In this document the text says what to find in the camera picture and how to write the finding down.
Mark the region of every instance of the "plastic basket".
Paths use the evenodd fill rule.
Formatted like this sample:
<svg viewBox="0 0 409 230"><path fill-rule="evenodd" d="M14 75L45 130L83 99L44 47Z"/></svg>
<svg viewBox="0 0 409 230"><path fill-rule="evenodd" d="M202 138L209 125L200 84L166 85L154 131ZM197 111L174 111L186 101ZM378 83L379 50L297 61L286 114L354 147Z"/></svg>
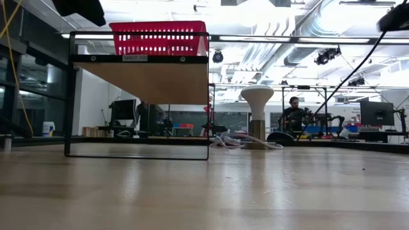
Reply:
<svg viewBox="0 0 409 230"><path fill-rule="evenodd" d="M114 32L197 32L205 33L202 21L110 23ZM114 35L117 55L145 54L167 56L205 56L207 36Z"/></svg>

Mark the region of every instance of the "label sticker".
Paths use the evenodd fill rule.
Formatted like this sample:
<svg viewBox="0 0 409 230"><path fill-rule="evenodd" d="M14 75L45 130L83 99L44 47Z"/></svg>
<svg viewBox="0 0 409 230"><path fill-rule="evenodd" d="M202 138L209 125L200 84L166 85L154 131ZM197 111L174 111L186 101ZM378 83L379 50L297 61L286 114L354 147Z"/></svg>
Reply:
<svg viewBox="0 0 409 230"><path fill-rule="evenodd" d="M122 61L148 61L148 55L124 55Z"/></svg>

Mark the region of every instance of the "computer monitor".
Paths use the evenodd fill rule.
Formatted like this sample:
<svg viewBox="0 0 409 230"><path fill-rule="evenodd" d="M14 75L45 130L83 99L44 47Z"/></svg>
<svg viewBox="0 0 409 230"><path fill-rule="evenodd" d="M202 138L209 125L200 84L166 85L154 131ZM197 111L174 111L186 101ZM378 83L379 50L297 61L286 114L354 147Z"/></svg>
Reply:
<svg viewBox="0 0 409 230"><path fill-rule="evenodd" d="M111 109L111 121L135 120L136 100L115 101L112 103Z"/></svg>
<svg viewBox="0 0 409 230"><path fill-rule="evenodd" d="M395 125L394 105L386 102L360 102L363 125Z"/></svg>

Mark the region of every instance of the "yellow cable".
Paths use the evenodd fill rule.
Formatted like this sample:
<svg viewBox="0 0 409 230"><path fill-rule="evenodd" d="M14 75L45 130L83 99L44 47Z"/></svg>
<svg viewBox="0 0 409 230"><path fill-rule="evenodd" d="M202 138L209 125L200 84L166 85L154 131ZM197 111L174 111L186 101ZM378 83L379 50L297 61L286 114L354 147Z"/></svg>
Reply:
<svg viewBox="0 0 409 230"><path fill-rule="evenodd" d="M7 21L6 19L4 20L4 22L7 21L7 23L6 23L6 26L4 27L4 29L3 29L3 30L1 31L1 33L0 33L0 38L3 37L4 32L6 32L6 30L8 29L8 26L10 25L10 23L12 22L12 20L13 20L15 14L16 14L17 11L19 10L19 7L20 7L20 5L21 5L21 2L23 2L23 0L20 0L20 1L17 3L17 6L15 7L15 9L14 9L12 15L10 16L10 19L8 19L8 21Z"/></svg>
<svg viewBox="0 0 409 230"><path fill-rule="evenodd" d="M4 21L6 22L6 21L7 21L6 5L5 5L5 2L4 2L4 1L3 1L3 17L4 17ZM8 24L9 24L9 22L7 22L7 25L6 25L6 27L5 27L3 30L5 30L5 31L6 31L6 34L7 34L8 50L10 51L10 61L12 62L13 74L14 74L14 79L15 79L15 86L16 86L17 90L19 91L19 94L20 94L19 80L18 80L18 78L17 78L17 73L16 73L16 71L15 71L15 65L14 65L14 60L13 60L12 45L11 45L11 43L10 43L10 35L9 35L9 33L8 33ZM22 106L23 111L24 111L24 115L25 115L25 117L26 117L27 124L28 124L28 126L30 127L31 135L33 135L33 134L34 134L34 132L33 132L33 127L31 126L30 120L28 119L27 112L26 112L26 108L24 107L23 97L22 97L21 95L20 95L20 100L21 100L21 106Z"/></svg>

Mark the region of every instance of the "white cable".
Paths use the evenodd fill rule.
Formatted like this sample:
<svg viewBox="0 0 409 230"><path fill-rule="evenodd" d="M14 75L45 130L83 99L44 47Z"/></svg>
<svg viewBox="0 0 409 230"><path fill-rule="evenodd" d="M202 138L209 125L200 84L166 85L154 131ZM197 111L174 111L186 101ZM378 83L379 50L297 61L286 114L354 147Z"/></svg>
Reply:
<svg viewBox="0 0 409 230"><path fill-rule="evenodd" d="M260 139L257 139L255 137L249 136L249 135L245 135L245 134L229 134L228 132L224 132L222 133L222 135L220 135L220 137L216 137L216 138L211 138L210 141L212 141L213 143L210 145L210 147L216 147L217 145L222 145L226 148L231 148L231 149L235 149L235 148L244 148L245 145L242 144L240 142L240 140L236 140L236 139L232 139L229 137L232 136L236 136L236 137L244 137L244 138L248 138L250 140L256 141L264 146L267 146L268 148L272 149L272 150L282 150L283 147L280 144L276 144L274 143L274 145L268 144Z"/></svg>

